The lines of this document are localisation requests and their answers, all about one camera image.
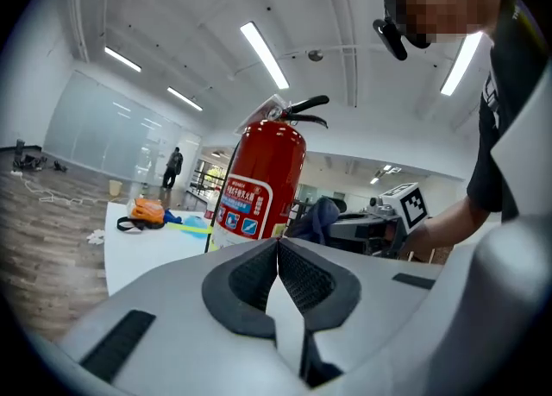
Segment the ceiling light panel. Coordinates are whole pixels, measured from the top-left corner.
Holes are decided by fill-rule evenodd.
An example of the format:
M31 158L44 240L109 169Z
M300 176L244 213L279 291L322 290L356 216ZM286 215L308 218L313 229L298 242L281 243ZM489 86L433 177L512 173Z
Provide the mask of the ceiling light panel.
M288 80L255 23L247 22L240 27L240 30L258 55L261 63L267 69L277 87L280 90L288 89L290 87Z
M187 96L181 94L180 92L176 91L175 89L173 89L171 86L168 86L166 88L166 90L172 94L173 96L175 96L177 99L179 99L180 101L184 102L185 104L191 106L194 110L197 110L199 112L203 111L204 109L199 105L197 104L196 102L194 102L193 100L191 100L190 98L188 98Z
M141 72L141 67L139 65L137 65L136 63L134 63L133 61L127 59L126 57L124 57L123 55L119 54L118 52L116 52L115 50L109 48L109 47L105 47L104 49L104 52L106 54L108 54L111 58L113 58L114 60L117 60L119 61L120 63L123 63L125 66L129 67L130 69L132 69L133 71L135 72Z
M447 77L445 78L440 93L443 96L450 97L461 82L467 68L469 67L473 56L480 44L482 32L476 32L468 35L461 43L458 54L456 55L453 65L451 66Z

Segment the red fire extinguisher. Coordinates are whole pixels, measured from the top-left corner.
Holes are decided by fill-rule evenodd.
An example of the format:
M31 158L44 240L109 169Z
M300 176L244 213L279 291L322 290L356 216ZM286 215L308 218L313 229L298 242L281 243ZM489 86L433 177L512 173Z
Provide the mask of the red fire extinguisher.
M211 220L207 253L284 235L306 154L306 141L294 125L326 128L321 117L304 112L328 102L328 96L318 95L292 104L275 94L241 122L235 131L240 140Z

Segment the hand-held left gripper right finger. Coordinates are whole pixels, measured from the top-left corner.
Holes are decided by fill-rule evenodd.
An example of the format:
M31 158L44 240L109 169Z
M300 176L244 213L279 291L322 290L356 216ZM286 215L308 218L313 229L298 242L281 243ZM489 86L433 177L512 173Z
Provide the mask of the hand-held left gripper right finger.
M279 240L279 278L303 319L300 378L319 386L360 365L406 323L441 271Z

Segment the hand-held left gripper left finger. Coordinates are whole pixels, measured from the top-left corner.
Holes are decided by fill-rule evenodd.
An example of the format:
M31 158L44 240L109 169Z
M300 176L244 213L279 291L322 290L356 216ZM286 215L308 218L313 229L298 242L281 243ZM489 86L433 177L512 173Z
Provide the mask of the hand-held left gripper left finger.
M134 396L300 396L266 313L275 240L156 267L81 317L60 342Z

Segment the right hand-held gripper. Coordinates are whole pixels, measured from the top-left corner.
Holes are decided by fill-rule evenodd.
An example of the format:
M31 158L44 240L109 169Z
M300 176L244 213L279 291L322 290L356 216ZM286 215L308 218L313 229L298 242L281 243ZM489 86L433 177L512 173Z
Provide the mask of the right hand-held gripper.
M386 247L381 254L398 255L408 236L429 216L419 184L403 183L370 198L369 211L383 224ZM348 252L367 252L368 215L345 215L329 226L329 245Z

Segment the light blue cloth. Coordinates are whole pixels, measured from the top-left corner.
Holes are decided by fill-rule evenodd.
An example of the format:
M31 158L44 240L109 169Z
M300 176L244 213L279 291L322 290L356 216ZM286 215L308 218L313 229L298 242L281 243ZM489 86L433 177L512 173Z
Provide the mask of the light blue cloth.
M205 239L212 232L212 228L203 217L188 216L183 219L180 230L190 236Z

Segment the person's right forearm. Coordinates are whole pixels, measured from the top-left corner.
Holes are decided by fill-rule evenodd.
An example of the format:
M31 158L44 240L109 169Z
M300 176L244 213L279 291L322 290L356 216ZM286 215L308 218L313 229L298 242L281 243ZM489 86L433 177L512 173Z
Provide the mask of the person's right forearm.
M421 254L437 248L453 247L473 235L489 216L489 211L465 197L414 229L405 240L404 250Z

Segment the pile of black equipment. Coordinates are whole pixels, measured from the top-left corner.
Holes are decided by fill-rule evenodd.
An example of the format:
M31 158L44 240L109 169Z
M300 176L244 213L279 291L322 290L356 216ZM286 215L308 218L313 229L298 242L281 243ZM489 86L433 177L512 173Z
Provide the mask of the pile of black equipment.
M25 141L18 139L16 141L14 159L12 167L16 170L38 170L47 162L47 158L44 156L35 157L30 154L24 154Z

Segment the black metal railing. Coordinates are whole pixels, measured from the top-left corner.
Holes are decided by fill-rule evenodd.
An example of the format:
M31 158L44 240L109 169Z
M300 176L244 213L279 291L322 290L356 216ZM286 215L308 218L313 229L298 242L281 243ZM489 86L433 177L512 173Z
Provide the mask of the black metal railing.
M209 198L216 188L223 187L226 170L205 160L198 160L191 174L189 189L199 196Z

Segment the dark grey cloth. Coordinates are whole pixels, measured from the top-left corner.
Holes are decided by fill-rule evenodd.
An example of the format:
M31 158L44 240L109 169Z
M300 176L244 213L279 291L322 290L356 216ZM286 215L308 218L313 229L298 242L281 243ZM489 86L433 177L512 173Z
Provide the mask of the dark grey cloth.
M291 224L285 236L325 245L328 228L337 221L339 215L340 209L334 200L321 197Z

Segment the person in black t-shirt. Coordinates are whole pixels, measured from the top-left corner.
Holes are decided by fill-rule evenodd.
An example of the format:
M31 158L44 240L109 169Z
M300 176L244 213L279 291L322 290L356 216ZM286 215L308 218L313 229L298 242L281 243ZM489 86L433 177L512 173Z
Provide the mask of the person in black t-shirt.
M491 150L533 92L549 58L546 41L522 0L501 0L492 37L491 69L480 95L480 144L467 196L506 222L518 216L511 190Z

